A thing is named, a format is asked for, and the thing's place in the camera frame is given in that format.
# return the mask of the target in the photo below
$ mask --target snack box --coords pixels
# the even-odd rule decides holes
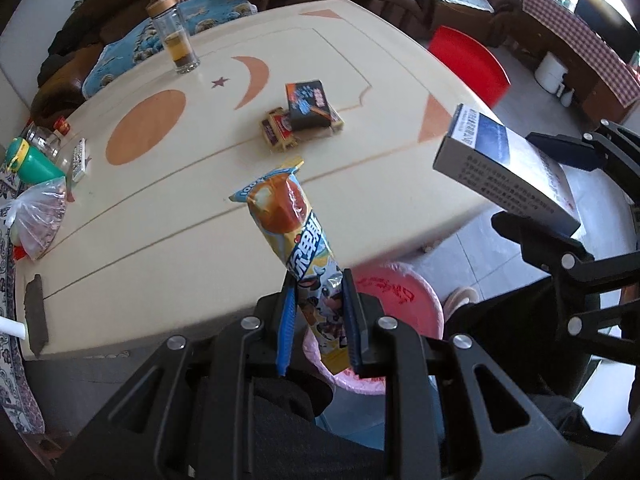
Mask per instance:
[[[331,126],[331,110],[320,81],[287,83],[289,121],[295,132],[307,128]]]
[[[508,212],[565,236],[580,227],[562,167],[520,135],[469,106],[456,109],[433,169]]]

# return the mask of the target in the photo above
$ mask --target red chair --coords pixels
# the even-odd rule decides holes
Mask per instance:
[[[484,45],[458,30],[438,27],[429,52],[462,79],[489,108],[493,108],[511,86],[495,56]]]

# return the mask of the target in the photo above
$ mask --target pink plastic basin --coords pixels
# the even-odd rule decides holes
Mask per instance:
[[[407,323],[421,335],[442,339],[444,316],[440,300],[412,266],[401,262],[365,265],[353,269],[353,279],[358,292],[380,300],[385,314]],[[361,379],[351,369],[334,376],[322,364],[318,343],[311,330],[305,334],[303,349],[320,373],[337,386],[365,395],[385,393],[383,378]]]

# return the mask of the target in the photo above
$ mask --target table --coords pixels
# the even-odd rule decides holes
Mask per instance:
[[[88,174],[47,254],[16,272],[20,320],[25,286],[42,276],[43,357],[210,333],[279,290],[284,266],[228,196],[288,156],[305,159],[298,177],[343,266],[443,238],[487,204],[431,165],[457,104],[494,115],[423,47],[356,4],[268,10],[193,44],[194,72],[178,76],[157,54],[69,117],[60,161],[85,137]],[[285,83],[315,78],[344,130],[270,153],[258,129],[265,111],[286,106]]]

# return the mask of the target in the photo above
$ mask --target orange circle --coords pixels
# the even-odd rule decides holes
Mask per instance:
[[[183,92],[163,90],[135,105],[107,142],[108,163],[127,164],[151,150],[175,126],[186,104]]]

